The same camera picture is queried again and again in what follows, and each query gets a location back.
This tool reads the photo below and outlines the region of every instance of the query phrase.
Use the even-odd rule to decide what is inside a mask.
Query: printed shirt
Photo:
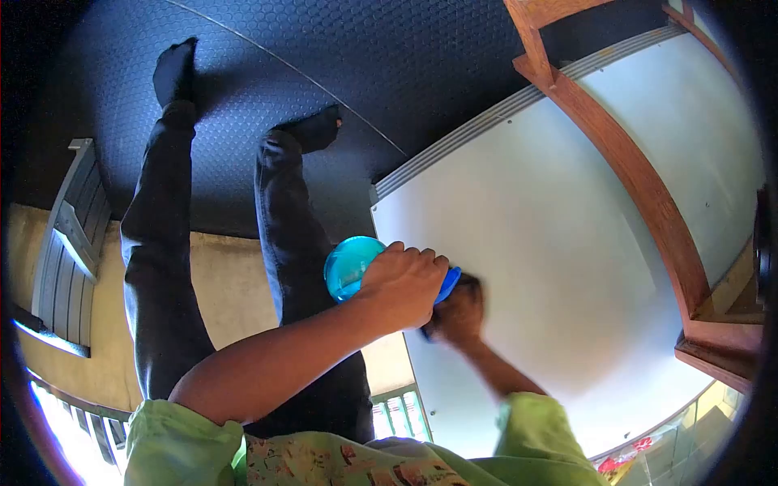
[[[492,457],[466,460],[443,447],[389,438],[361,445],[325,432],[271,439],[218,426],[166,400],[144,401],[130,418],[124,484],[203,486],[605,485],[551,397],[512,393]]]

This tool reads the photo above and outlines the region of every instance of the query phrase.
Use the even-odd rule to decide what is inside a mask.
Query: foot
[[[156,60],[154,92],[164,108],[176,100],[194,101],[192,81],[195,79],[196,37],[168,47]]]
[[[303,153],[309,153],[326,149],[334,142],[342,123],[338,105],[332,105],[308,118],[280,124],[273,130],[292,135],[302,147]]]

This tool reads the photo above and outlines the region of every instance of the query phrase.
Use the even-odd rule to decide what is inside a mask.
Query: black pants
[[[215,352],[189,266],[194,132],[192,103],[177,101],[166,107],[152,129],[135,197],[121,222],[127,268],[124,304],[146,400],[167,399],[187,371]],[[285,132],[270,131],[259,144],[254,177],[257,222],[282,326],[335,304],[322,278],[331,245],[311,214],[302,163],[300,145]],[[256,372],[259,376],[263,370]],[[245,429],[259,438],[320,431],[365,443],[373,439],[371,408],[365,362],[356,352]]]

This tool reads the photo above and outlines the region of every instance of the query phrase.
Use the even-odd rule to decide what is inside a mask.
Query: textured rubber floor
[[[624,0],[542,31],[554,64],[663,25],[657,2]],[[159,107],[151,74],[173,42],[199,38],[206,113],[192,150],[192,228],[256,236],[254,154],[278,122],[340,101],[338,140],[305,158],[333,240],[373,232],[371,181],[527,82],[503,3],[461,0],[100,0],[52,65],[33,109],[15,199],[51,206],[75,137],[94,137],[113,216],[131,200]]]

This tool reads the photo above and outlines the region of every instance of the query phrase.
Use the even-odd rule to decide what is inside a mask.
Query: white board
[[[662,176],[715,282],[750,234],[763,182],[737,86],[690,34],[579,81]],[[485,339],[567,409],[588,456],[639,437],[702,391],[678,361],[681,319],[631,198],[597,149],[543,99],[373,207],[378,237],[483,277]],[[491,455],[497,405],[454,351],[407,333],[435,443]]]

